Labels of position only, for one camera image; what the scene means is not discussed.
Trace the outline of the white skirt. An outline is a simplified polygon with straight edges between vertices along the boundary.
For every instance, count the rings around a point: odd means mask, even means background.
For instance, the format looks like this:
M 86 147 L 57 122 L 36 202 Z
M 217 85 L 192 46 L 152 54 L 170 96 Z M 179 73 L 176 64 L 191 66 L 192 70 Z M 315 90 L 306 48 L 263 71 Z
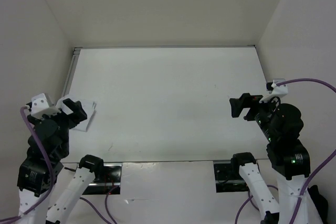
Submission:
M 91 122 L 92 117 L 94 116 L 96 112 L 96 102 L 89 101 L 89 100 L 80 100 L 83 110 L 85 111 L 87 115 L 87 119 L 80 122 L 76 127 L 74 127 L 72 130 L 74 131 L 81 131 L 81 132 L 87 132 L 89 124 Z

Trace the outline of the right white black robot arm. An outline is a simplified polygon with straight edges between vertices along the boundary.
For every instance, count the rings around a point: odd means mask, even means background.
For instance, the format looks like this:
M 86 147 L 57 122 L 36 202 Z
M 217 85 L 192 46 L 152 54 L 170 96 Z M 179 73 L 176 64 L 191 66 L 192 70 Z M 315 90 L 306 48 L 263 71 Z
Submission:
M 299 140 L 303 129 L 300 110 L 273 99 L 264 102 L 262 96 L 249 93 L 229 102 L 233 118 L 248 109 L 244 120 L 255 121 L 268 140 L 266 151 L 277 175 L 278 200 L 273 199 L 252 153 L 237 153 L 230 160 L 230 172 L 247 184 L 261 223 L 309 223 L 307 188 L 311 167 L 309 153 Z

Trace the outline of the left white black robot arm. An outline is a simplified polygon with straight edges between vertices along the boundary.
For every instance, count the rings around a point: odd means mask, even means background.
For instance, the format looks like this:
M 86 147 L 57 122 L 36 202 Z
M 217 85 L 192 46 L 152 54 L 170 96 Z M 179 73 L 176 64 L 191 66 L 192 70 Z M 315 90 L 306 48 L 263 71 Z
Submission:
M 66 223 L 91 182 L 104 177 L 103 159 L 84 156 L 56 203 L 49 204 L 62 159 L 69 155 L 69 131 L 87 119 L 80 101 L 70 98 L 54 106 L 41 94 L 20 109 L 31 136 L 27 157 L 19 167 L 19 214 L 16 223 Z

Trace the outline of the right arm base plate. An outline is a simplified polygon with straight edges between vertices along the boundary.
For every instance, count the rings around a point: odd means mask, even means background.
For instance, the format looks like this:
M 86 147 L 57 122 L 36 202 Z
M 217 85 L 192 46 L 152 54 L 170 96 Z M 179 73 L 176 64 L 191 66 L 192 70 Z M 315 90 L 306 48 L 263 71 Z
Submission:
M 214 175 L 217 193 L 248 191 L 248 186 L 238 173 L 233 171 L 229 161 L 214 162 Z

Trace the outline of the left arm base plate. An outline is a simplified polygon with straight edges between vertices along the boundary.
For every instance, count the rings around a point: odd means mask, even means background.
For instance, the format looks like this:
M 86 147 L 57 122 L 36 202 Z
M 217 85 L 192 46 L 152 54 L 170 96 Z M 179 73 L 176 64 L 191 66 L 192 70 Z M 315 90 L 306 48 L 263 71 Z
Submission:
M 70 184 L 82 195 L 113 195 L 120 193 L 122 165 L 118 163 L 80 162 L 65 164 L 71 171 Z

